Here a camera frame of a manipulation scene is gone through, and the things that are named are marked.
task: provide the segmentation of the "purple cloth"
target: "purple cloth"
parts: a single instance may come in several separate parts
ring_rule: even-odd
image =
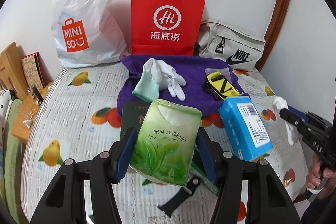
[[[144,63],[150,58],[165,61],[175,68],[176,72],[186,81],[186,86],[182,87],[185,101],[182,102],[177,97],[172,97],[168,90],[161,90],[159,98],[197,108],[204,116],[217,112],[223,104],[223,101],[216,101],[213,96],[202,89],[206,68],[229,68],[233,86],[239,93],[243,93],[243,89],[238,84],[238,77],[232,72],[231,67],[222,60],[194,56],[130,55],[121,59],[121,62],[129,70],[129,78],[118,95],[117,108],[120,116],[125,102],[141,100],[132,95],[132,91],[140,80]]]

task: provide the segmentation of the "fruit print tablecloth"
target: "fruit print tablecloth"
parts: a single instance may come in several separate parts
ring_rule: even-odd
[[[290,146],[284,121],[272,107],[272,89],[257,70],[235,71],[239,84],[248,92],[272,140],[274,149],[263,155],[286,186],[292,199],[300,192],[307,167],[300,143]],[[63,69],[44,100],[28,140],[22,167],[21,203],[31,219],[33,212],[63,160],[90,160],[108,150],[120,137],[120,118],[116,115],[118,92],[128,77],[121,64],[106,64],[82,69]],[[231,145],[216,114],[202,121],[210,138],[223,150]],[[118,185],[113,185],[123,223],[209,223],[217,197],[203,184],[168,218],[157,205],[166,203],[180,188],[146,184],[129,170]],[[247,204],[248,184],[243,182],[241,201]],[[90,183],[85,183],[86,213],[92,214]],[[241,206],[239,224],[246,209]]]

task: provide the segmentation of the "tissue pack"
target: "tissue pack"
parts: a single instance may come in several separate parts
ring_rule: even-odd
[[[202,112],[154,100],[143,120],[130,166],[146,179],[185,186]]]
[[[273,148],[249,97],[228,97],[218,112],[233,151],[241,160],[253,160]]]

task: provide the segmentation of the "white circular logo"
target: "white circular logo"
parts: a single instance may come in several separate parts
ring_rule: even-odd
[[[159,18],[159,22],[158,22],[158,14],[162,11],[165,10],[162,14],[162,16]],[[153,17],[154,23],[155,25],[160,28],[161,30],[172,30],[175,29],[181,22],[181,13],[179,10],[177,10],[177,8],[175,8],[174,6],[170,6],[170,5],[164,5],[161,6],[160,8],[158,8],[155,13],[154,13],[154,17]],[[172,27],[164,27],[162,26],[162,24],[174,24]]]

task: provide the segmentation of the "nike bag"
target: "nike bag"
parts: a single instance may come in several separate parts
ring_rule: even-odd
[[[205,0],[132,0],[132,54],[193,55]]]
[[[51,0],[51,31],[65,68],[119,61],[124,36],[110,13],[112,0]]]
[[[201,23],[197,38],[199,56],[225,61],[233,69],[253,70],[264,51],[265,40],[220,20]]]

